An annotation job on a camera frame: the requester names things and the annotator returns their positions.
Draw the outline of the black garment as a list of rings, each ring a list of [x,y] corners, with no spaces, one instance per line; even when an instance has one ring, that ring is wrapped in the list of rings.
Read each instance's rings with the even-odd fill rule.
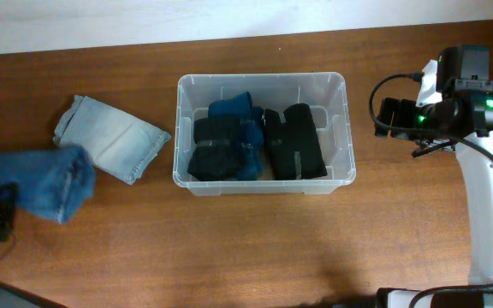
[[[328,175],[308,104],[293,104],[281,114],[264,111],[265,149],[277,181]]]

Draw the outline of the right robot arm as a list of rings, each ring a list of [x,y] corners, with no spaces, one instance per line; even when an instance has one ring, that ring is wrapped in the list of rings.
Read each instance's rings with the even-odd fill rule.
[[[425,290],[380,288],[350,307],[493,307],[493,82],[490,51],[460,45],[442,50],[408,79],[420,83],[416,100],[385,98],[370,113],[377,137],[417,145],[413,157],[452,151],[466,186],[472,261],[464,286]]]

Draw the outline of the light blue jeans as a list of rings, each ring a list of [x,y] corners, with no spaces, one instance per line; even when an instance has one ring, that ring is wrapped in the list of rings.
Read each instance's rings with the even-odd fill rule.
[[[132,185],[171,136],[122,110],[88,96],[74,101],[56,125],[58,146],[80,145],[92,164]]]

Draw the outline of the dark blue jeans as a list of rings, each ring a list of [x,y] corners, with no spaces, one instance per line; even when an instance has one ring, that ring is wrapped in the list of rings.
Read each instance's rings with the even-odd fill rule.
[[[0,152],[0,187],[16,184],[15,204],[37,217],[65,223],[93,195],[96,172],[80,146]]]

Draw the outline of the navy blue garment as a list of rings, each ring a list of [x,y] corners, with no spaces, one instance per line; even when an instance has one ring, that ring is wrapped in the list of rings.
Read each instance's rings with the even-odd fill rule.
[[[235,176],[239,181],[255,181],[263,173],[259,158],[260,148],[264,145],[263,114],[261,107],[252,105],[250,92],[215,101],[209,106],[209,117],[233,116],[239,119],[237,150],[241,154],[242,167]]]

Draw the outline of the dark grey garment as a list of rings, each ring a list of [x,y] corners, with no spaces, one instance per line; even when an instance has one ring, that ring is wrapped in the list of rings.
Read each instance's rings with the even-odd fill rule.
[[[195,149],[187,172],[198,181],[224,181],[233,178],[241,168],[237,149],[240,119],[217,115],[194,123]]]

